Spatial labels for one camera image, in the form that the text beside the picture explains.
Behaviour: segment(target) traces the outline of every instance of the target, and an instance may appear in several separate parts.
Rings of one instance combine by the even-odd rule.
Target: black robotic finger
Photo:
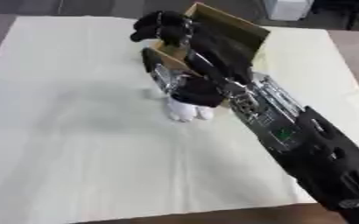
[[[133,42],[140,42],[145,39],[155,39],[157,37],[158,26],[151,25],[146,26],[143,29],[139,29],[130,35],[130,39]]]
[[[146,26],[130,35],[130,39],[139,42],[144,39],[162,39],[167,45],[180,46],[181,40],[187,35],[186,29],[178,26],[156,25]]]
[[[222,48],[227,48],[225,43],[217,37],[204,38],[204,35],[196,33],[190,41],[192,51],[189,52],[185,61],[194,71],[205,74],[212,81],[219,83],[227,78],[243,85],[249,84],[252,81],[251,62],[235,49],[223,51]],[[214,67],[218,72],[203,71],[211,69],[210,67]]]
[[[188,17],[175,11],[155,11],[140,18],[134,25],[135,30],[151,25],[182,26]]]
[[[152,72],[157,65],[163,65],[163,60],[150,48],[143,49],[141,55],[147,73]]]
[[[186,85],[177,88],[171,97],[178,102],[210,108],[219,106],[225,99],[214,83],[196,75],[189,76]]]

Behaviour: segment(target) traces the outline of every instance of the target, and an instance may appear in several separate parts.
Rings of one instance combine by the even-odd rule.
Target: white container
[[[297,21],[310,9],[312,0],[264,0],[271,20]]]

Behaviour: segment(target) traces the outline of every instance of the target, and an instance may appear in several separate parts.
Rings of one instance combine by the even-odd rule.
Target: white paper sheet
[[[217,109],[210,122],[175,123],[165,116],[163,102],[146,95],[156,86],[142,68],[141,45],[128,40],[133,22],[20,17],[12,27],[0,49],[0,223],[308,201],[227,109]],[[266,67],[359,143],[359,88],[332,42],[323,31],[288,32],[268,40]],[[295,47],[281,45],[282,37]],[[307,37],[318,40],[312,48],[319,50],[307,50]],[[288,57],[292,52],[295,59]],[[329,56],[318,57],[322,53]],[[301,58],[310,62],[295,66]],[[341,79],[336,85],[325,78],[336,89],[334,101],[322,100],[328,91],[311,77],[299,77],[309,74]]]

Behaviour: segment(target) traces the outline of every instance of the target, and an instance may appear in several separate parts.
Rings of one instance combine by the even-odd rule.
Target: cardboard box
[[[269,32],[249,21],[234,17],[228,13],[207,6],[204,3],[195,3],[187,10],[185,15],[202,22],[211,29],[219,30],[229,38],[236,47],[240,47],[247,59],[253,60],[262,46]],[[170,68],[189,70],[183,62],[185,51],[173,46],[164,45],[158,41],[152,46]]]

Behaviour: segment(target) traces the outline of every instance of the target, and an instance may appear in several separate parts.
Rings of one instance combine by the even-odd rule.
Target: robotic arm
[[[359,148],[332,123],[300,106],[270,76],[253,73],[234,47],[190,17],[157,11],[134,28],[133,41],[162,39],[186,49],[184,61],[201,75],[170,70],[145,48],[145,69],[165,93],[209,107],[228,100],[236,116],[300,186],[326,209],[359,224]]]

